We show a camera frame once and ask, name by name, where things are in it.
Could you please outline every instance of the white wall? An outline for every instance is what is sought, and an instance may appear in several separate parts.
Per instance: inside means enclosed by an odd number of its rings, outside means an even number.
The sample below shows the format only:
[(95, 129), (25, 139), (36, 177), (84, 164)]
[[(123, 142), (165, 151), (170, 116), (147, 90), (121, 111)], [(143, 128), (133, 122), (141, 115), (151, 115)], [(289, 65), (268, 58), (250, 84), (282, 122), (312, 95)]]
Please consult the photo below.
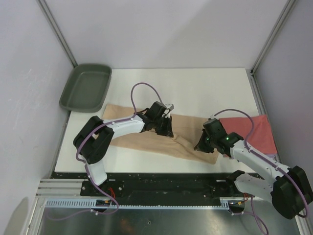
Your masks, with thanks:
[(78, 63), (249, 69), (287, 0), (47, 0)]
[(304, 168), (313, 187), (312, 65), (313, 1), (301, 0), (256, 77), (282, 161)]
[(12, 216), (14, 235), (51, 167), (72, 66), (35, 0), (0, 0), (0, 32), (0, 234)]

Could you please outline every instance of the beige cloth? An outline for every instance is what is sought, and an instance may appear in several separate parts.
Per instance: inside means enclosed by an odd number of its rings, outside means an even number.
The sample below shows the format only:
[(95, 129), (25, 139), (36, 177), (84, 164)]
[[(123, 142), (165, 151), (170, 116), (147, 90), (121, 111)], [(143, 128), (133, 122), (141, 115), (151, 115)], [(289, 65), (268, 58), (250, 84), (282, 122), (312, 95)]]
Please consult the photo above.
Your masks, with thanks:
[[(133, 108), (108, 104), (105, 108), (103, 119), (123, 118), (133, 113)], [(159, 136), (153, 131), (146, 131), (121, 136), (112, 140), (111, 144), (215, 164), (219, 155), (216, 149), (214, 153), (203, 153), (194, 150), (194, 146), (196, 146), (201, 137), (203, 123), (207, 119), (182, 115), (172, 115), (172, 117), (173, 138)]]

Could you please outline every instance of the red fabric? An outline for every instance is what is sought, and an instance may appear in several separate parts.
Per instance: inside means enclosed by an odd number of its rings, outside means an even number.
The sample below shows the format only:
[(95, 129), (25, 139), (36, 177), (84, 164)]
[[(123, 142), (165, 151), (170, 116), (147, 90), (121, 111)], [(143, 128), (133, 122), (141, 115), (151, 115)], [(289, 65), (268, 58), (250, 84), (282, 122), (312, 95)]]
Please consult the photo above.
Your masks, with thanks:
[[(261, 115), (252, 119), (255, 129), (248, 142), (264, 154), (277, 153), (267, 116)], [(252, 128), (251, 121), (247, 117), (220, 118), (220, 121), (228, 134), (236, 132), (243, 138), (246, 138)]]

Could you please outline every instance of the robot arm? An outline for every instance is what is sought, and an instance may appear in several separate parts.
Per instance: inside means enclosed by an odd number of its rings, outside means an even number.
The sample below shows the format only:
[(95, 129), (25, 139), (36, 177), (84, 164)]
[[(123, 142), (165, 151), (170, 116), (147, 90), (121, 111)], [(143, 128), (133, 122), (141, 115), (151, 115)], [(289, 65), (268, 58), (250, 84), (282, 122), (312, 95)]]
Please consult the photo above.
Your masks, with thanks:
[(253, 149), (249, 144), (249, 149), (247, 149), (244, 139), (237, 133), (227, 134), (221, 122), (216, 118), (209, 119), (203, 124), (203, 127), (203, 134), (195, 147), (196, 150), (213, 152), (216, 148), (221, 154), (226, 154), (243, 162), (263, 178), (252, 177), (240, 170), (235, 171), (230, 180), (238, 191), (271, 202), (282, 216), (292, 219), (305, 206), (299, 192), (286, 175), (282, 173), (283, 171), (298, 185), (307, 203), (312, 202), (313, 192), (303, 169), (298, 166), (290, 168), (276, 162), (257, 149)]
[(114, 120), (102, 120), (93, 116), (74, 139), (76, 149), (81, 145), (89, 133), (96, 127), (108, 123), (95, 132), (97, 138), (90, 137), (80, 151), (80, 158), (87, 164), (93, 181), (100, 185), (107, 179), (102, 158), (106, 154), (111, 140), (131, 133), (140, 133), (155, 129), (158, 135), (173, 137), (172, 117), (170, 112), (174, 109), (173, 104), (164, 105), (155, 102), (151, 108), (137, 112), (135, 116), (124, 117)]

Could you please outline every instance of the gray tray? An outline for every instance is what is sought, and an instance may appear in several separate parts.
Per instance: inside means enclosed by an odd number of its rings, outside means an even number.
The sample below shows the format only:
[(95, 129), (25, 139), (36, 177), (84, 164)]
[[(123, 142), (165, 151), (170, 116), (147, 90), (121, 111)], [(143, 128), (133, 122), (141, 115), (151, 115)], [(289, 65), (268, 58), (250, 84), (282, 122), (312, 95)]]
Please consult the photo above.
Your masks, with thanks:
[(101, 109), (110, 84), (112, 70), (100, 64), (81, 64), (69, 75), (60, 98), (64, 109), (94, 113)]

